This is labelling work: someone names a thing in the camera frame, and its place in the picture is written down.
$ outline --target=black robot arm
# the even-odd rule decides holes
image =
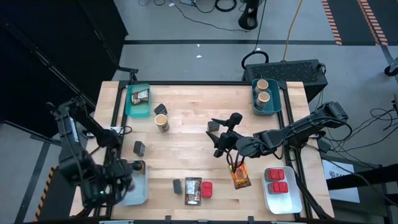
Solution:
[[[59,155],[60,173],[65,179],[80,187],[83,211],[87,216],[102,204],[120,202],[132,183],[132,166],[120,159],[120,137],[116,131],[103,129],[87,112],[83,99],[73,98],[58,108],[47,103],[57,121],[62,151]],[[100,147],[107,147],[108,163],[95,164],[88,151],[80,145],[75,120],[96,137]]]
[[[339,103],[328,102],[307,117],[282,129],[261,131],[253,134],[253,137],[244,137],[233,131],[235,125],[242,120],[242,115],[233,113],[226,121],[213,119],[228,127],[226,133],[221,133],[219,138],[209,132],[207,135],[217,148],[215,157],[221,157],[224,152],[235,149],[243,157],[258,158],[275,153],[277,148],[286,141],[289,141],[289,145],[293,147],[303,146],[312,134],[316,134],[325,127],[338,128],[344,125],[347,119],[348,116]]]

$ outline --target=teal container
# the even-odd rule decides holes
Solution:
[[[148,89],[148,102],[139,103],[138,105],[131,104],[131,97],[133,93]],[[132,118],[146,118],[150,116],[151,93],[148,84],[129,85],[127,87],[126,100],[126,114]]]
[[[260,80],[255,79],[251,83],[251,92],[252,92],[252,102],[253,102],[253,113],[258,116],[271,116],[281,111],[282,104],[280,102],[280,94],[279,94],[279,84],[276,80],[271,78],[262,78],[268,82],[268,89],[266,92],[269,94],[270,99],[269,102],[263,107],[262,110],[258,110],[256,105],[256,92],[254,91],[257,82]]]

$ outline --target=red object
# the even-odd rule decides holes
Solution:
[[[271,180],[276,180],[276,181],[285,179],[284,170],[282,170],[282,169],[271,169],[269,171],[269,178]]]
[[[269,190],[272,194],[283,194],[289,192],[286,182],[273,182],[270,185],[271,187],[269,188]]]
[[[202,182],[201,196],[204,198],[211,198],[212,195],[213,195],[213,184],[207,181]]]

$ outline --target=wooden tabletop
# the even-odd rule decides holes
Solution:
[[[287,83],[294,120],[307,116],[309,112],[303,84]],[[118,82],[103,82],[94,118],[100,125],[111,124]],[[294,220],[292,214],[274,215],[267,210],[261,185],[261,174],[272,166],[284,166],[274,156],[245,159],[252,186],[235,190],[225,156],[213,157],[213,143],[206,135],[207,122],[211,118],[228,119],[232,113],[243,115],[235,131],[252,136],[267,129],[279,129],[277,115],[256,116],[252,112],[250,86],[193,86],[193,85],[152,85],[152,113],[149,118],[132,119],[127,125],[132,133],[125,135],[122,157],[132,161],[138,159],[132,149],[135,141],[146,145],[143,159],[149,169],[149,199],[136,206],[115,206],[112,219],[164,220],[171,215],[173,220]],[[282,111],[288,124],[282,92]],[[123,115],[123,92],[118,116],[120,125]],[[163,103],[168,111],[170,130],[161,133],[154,123],[153,109]],[[226,131],[220,127],[217,134]],[[91,152],[98,145],[89,140],[87,150]],[[93,154],[96,163],[102,164],[105,150]],[[309,147],[302,150],[303,169],[307,187],[322,208],[334,217],[326,180],[319,153]],[[200,206],[185,205],[184,196],[173,192],[173,179],[185,183],[186,177],[202,177],[202,181],[213,183],[212,198],[203,198]],[[80,189],[76,190],[70,215],[80,212]]]

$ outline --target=concrete floor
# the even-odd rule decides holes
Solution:
[[[258,29],[248,33],[218,30],[202,24],[195,24],[182,17],[175,7],[169,7],[169,0],[163,6],[153,1],[139,6],[135,0],[115,0],[121,17],[130,35],[127,40],[170,40],[170,39],[256,39]],[[268,0],[260,38],[263,40],[284,40],[299,1]],[[229,29],[238,29],[240,12],[214,11],[201,14],[195,8],[176,4],[186,16],[198,21],[209,22]],[[212,7],[213,1],[198,0],[202,10]],[[320,1],[303,2],[292,29],[291,40],[333,40],[331,30]],[[284,45],[259,45],[270,55],[270,62],[282,60]],[[240,80],[243,69],[241,59],[254,45],[241,44],[157,44],[125,45],[120,65],[139,68],[139,80]],[[398,47],[389,47],[392,56],[398,57]],[[349,116],[348,123],[357,127],[370,118],[372,108],[392,108],[392,94],[397,92],[395,78],[385,76],[387,66],[383,52],[378,46],[346,47],[337,45],[290,45],[286,60],[319,59],[327,68],[329,85],[325,88],[323,101],[338,101]],[[247,63],[262,63],[261,56],[250,58]],[[126,80],[127,73],[116,72],[113,80]],[[315,98],[310,103],[313,110]],[[383,131],[387,121],[376,121],[346,143],[346,149],[369,144],[382,139],[389,131]],[[345,129],[333,131],[334,137],[344,135]],[[397,162],[397,133],[392,133],[380,144],[352,151],[352,155],[373,164],[389,165]],[[25,194],[39,155],[42,142],[29,139],[29,134],[6,124],[0,125],[0,184],[3,206],[0,222],[13,223]],[[57,165],[60,148],[51,146],[45,165],[29,205],[25,222],[31,222],[50,167]],[[396,184],[389,184],[389,193],[397,193]],[[382,223],[379,217],[372,217],[350,211],[335,210],[339,220],[365,223]]]

